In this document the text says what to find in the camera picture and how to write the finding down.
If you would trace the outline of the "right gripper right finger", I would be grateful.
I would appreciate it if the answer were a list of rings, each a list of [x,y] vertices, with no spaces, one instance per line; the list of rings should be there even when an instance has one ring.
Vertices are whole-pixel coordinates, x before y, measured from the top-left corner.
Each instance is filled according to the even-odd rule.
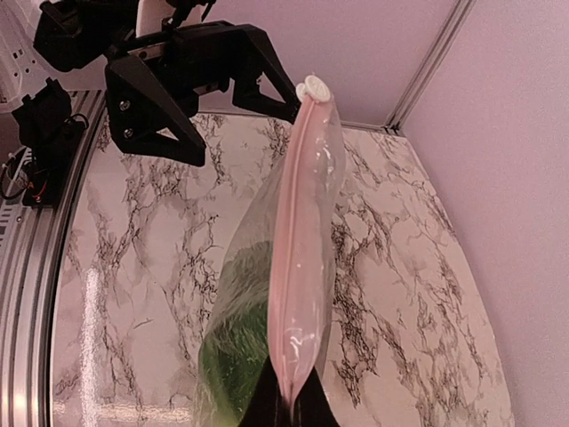
[[[294,427],[340,427],[334,417],[315,368],[294,402]]]

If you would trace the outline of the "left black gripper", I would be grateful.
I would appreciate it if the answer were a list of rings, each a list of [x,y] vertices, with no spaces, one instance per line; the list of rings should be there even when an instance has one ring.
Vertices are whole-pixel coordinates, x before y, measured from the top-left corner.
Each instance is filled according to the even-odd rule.
[[[201,167],[204,138],[171,95],[225,92],[234,81],[232,103],[240,109],[292,124],[301,107],[266,31],[206,22],[212,5],[43,1],[33,48],[52,75],[62,74],[66,90],[107,85],[109,130],[121,152]],[[262,77],[280,100],[261,92]]]

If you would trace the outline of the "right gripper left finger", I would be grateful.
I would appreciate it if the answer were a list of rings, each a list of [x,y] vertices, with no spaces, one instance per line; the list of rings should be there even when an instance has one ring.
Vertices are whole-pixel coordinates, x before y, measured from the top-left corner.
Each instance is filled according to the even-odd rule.
[[[285,427],[288,425],[289,410],[281,396],[271,361],[266,359],[239,427]]]

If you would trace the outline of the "green fake bok choy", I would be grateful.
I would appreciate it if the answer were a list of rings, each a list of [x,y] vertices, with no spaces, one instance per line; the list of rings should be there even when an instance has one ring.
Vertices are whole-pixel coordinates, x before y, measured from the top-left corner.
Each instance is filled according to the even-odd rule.
[[[241,248],[222,266],[217,299],[198,353],[205,426],[237,426],[268,356],[272,243]]]

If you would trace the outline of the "clear zip top bag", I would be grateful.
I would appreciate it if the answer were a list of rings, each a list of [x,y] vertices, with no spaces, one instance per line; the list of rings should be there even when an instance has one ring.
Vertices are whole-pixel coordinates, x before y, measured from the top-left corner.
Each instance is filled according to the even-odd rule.
[[[288,426],[293,426],[294,402],[313,368],[322,384],[336,276],[333,213],[346,169],[341,121],[331,89],[321,78],[309,75],[296,93],[301,108],[286,152],[249,205],[224,259],[257,242],[272,243],[266,359],[289,410]],[[205,426],[203,392],[199,374],[196,426]]]

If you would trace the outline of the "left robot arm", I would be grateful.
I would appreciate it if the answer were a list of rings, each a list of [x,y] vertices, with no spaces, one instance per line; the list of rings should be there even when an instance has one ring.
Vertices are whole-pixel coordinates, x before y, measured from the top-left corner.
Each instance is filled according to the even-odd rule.
[[[57,73],[104,68],[109,130],[125,154],[205,162],[192,124],[202,95],[293,122],[300,100],[267,33],[210,22],[209,1],[4,1],[1,109],[21,148],[1,167],[1,197],[55,206],[90,121]]]

